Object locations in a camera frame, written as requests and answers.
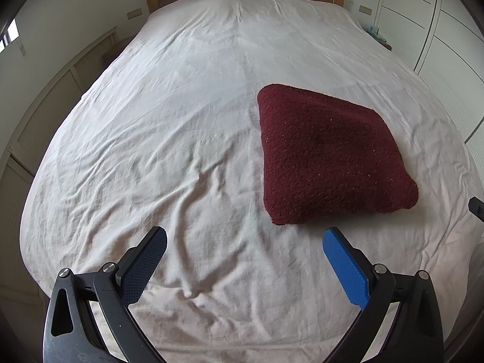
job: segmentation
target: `light switch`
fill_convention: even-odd
[[[372,9],[365,7],[363,5],[360,5],[360,12],[363,12],[367,15],[371,15]]]
[[[138,9],[134,9],[132,11],[129,11],[126,16],[128,17],[128,19],[132,19],[132,18],[135,18],[139,15],[141,15],[143,12],[141,11],[141,8],[138,8]]]

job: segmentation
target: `burgundy towel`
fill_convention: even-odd
[[[257,102],[264,204],[274,224],[417,203],[417,184],[374,110],[283,84],[262,88]]]

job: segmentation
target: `silver screw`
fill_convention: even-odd
[[[65,278],[69,275],[69,272],[70,272],[69,269],[64,268],[59,272],[59,277]]]
[[[419,271],[419,277],[422,278],[423,280],[428,280],[430,277],[428,273],[425,270],[420,270]]]
[[[115,267],[116,267],[116,265],[114,263],[108,262],[103,266],[103,272],[104,273],[111,273],[114,270]]]
[[[374,266],[374,271],[376,271],[378,274],[384,274],[387,272],[387,267],[385,265],[382,265],[381,263],[377,263]]]

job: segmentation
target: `bed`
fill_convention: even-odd
[[[483,189],[427,85],[361,29],[343,0],[147,2],[146,25],[58,129],[28,194],[21,252],[43,291],[50,295],[59,269],[118,261],[160,225],[168,250],[130,310],[165,359],[321,362],[358,313],[321,250],[322,232],[336,225],[373,263],[431,274],[447,337],[483,241],[467,202]],[[419,186],[417,205],[272,224],[256,101],[270,83],[376,110]],[[480,272],[470,274],[481,293]],[[467,318],[482,309],[470,304]]]

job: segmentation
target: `blue textured pad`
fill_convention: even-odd
[[[368,279],[332,229],[323,234],[323,251],[349,301],[364,310],[370,299]]]
[[[124,306],[136,303],[145,290],[161,257],[166,251],[166,232],[160,228],[123,276],[121,296]]]

